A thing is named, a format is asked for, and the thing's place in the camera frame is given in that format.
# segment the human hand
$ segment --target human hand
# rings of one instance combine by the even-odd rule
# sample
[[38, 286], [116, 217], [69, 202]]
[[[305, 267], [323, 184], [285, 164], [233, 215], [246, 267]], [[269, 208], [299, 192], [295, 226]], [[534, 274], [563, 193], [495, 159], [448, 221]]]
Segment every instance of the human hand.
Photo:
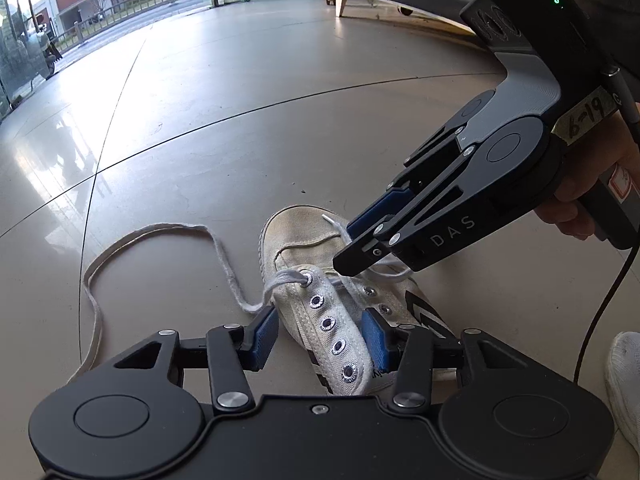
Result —
[[616, 163], [629, 172], [640, 188], [640, 152], [619, 112], [594, 127], [567, 153], [560, 186], [553, 197], [535, 209], [536, 214], [543, 222], [556, 224], [564, 234], [586, 240], [594, 233], [595, 224], [577, 198]]

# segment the black stripe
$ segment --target black stripe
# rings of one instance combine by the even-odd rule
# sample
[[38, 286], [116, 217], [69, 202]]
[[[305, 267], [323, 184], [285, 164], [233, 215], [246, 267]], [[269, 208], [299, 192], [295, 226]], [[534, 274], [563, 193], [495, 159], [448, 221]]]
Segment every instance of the black stripe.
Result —
[[326, 377], [324, 375], [316, 374], [316, 376], [318, 377], [318, 381], [320, 381], [320, 384], [322, 384], [322, 386], [324, 386], [325, 388], [329, 387], [329, 381], [326, 380]]
[[420, 323], [422, 323], [424, 326], [428, 326], [429, 328], [431, 328], [431, 330], [433, 330], [436, 333], [436, 335], [439, 335], [440, 337], [443, 337], [443, 338], [456, 337], [447, 329], [446, 326], [441, 325], [437, 321], [434, 321], [433, 319], [431, 319], [428, 316], [425, 316], [424, 314], [420, 314]]
[[434, 309], [429, 303], [424, 301], [422, 298], [419, 298], [414, 293], [406, 291], [404, 294], [404, 300], [406, 301], [406, 307], [409, 312], [411, 312], [415, 319], [418, 319], [418, 313], [412, 308], [414, 305], [419, 306], [426, 310], [429, 314], [433, 314], [438, 319], [442, 319], [442, 316], [437, 313], [436, 309]]
[[318, 359], [316, 359], [316, 354], [314, 354], [313, 351], [307, 350], [306, 353], [309, 354], [309, 359], [311, 359], [311, 364], [316, 365], [316, 366], [320, 366], [318, 364]]

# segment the handwritten label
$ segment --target handwritten label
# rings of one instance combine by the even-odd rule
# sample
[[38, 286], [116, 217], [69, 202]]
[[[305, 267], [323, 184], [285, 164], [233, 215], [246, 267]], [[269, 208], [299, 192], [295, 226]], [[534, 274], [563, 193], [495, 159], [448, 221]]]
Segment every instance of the handwritten label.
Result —
[[617, 109], [611, 94], [599, 86], [560, 117], [551, 132], [571, 145]]

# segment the railing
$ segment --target railing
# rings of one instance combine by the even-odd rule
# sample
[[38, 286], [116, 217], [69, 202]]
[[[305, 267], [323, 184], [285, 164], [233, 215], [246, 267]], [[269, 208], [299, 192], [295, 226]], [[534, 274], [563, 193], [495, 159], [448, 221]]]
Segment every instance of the railing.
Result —
[[100, 34], [106, 28], [113, 27], [117, 23], [124, 22], [133, 16], [137, 16], [148, 10], [164, 4], [173, 3], [175, 0], [124, 0], [119, 4], [101, 10], [83, 22], [76, 23], [62, 34], [56, 37], [56, 47], [60, 53], [84, 43], [88, 38]]

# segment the glossy floor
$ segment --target glossy floor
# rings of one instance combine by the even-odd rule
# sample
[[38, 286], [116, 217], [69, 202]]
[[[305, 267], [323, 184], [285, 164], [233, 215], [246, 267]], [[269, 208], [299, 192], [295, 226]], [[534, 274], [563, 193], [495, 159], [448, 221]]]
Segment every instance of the glossy floor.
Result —
[[[0, 126], [3, 475], [40, 474], [28, 417], [86, 351], [79, 278], [105, 247], [153, 222], [205, 223], [255, 301], [258, 234], [273, 212], [311, 203], [353, 217], [408, 153], [504, 77], [464, 34], [350, 3], [340, 20], [324, 0], [255, 0], [155, 23], [76, 62]], [[418, 280], [455, 331], [477, 326], [569, 376], [621, 264], [609, 245], [528, 215]], [[248, 320], [198, 237], [136, 245], [94, 293], [101, 359], [160, 328], [203, 336]], [[602, 398], [610, 340], [640, 329], [639, 295], [630, 276], [587, 352], [582, 384]], [[286, 333], [250, 381], [256, 394], [322, 393]], [[207, 400], [202, 373], [186, 387]], [[638, 476], [619, 435], [601, 476]]]

